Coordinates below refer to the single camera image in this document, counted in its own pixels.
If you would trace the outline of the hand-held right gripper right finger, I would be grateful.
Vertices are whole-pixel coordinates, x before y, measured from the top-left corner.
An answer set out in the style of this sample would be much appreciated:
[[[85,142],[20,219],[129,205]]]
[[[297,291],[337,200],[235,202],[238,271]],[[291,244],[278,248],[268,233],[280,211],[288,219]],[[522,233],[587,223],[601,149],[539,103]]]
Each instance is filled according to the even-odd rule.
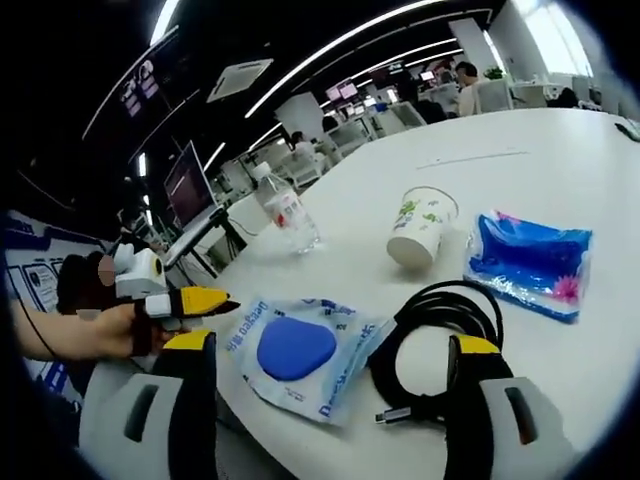
[[[562,479],[575,464],[560,411],[484,338],[450,337],[444,420],[446,479]]]

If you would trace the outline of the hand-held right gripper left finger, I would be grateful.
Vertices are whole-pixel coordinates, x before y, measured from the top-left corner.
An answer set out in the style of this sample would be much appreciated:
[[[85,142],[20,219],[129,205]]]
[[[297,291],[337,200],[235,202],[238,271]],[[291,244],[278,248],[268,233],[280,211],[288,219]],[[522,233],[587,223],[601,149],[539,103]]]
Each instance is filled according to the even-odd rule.
[[[150,370],[100,362],[87,387],[79,451],[103,479],[214,479],[216,335],[167,342]]]

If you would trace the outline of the person's left hand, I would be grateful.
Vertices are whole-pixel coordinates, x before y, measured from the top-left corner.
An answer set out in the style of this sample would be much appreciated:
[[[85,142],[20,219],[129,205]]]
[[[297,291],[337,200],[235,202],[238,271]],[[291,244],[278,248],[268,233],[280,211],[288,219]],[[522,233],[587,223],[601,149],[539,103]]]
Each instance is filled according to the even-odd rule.
[[[157,354],[164,345],[187,330],[167,331],[144,313],[137,303],[114,306],[90,322],[97,358],[125,359]]]

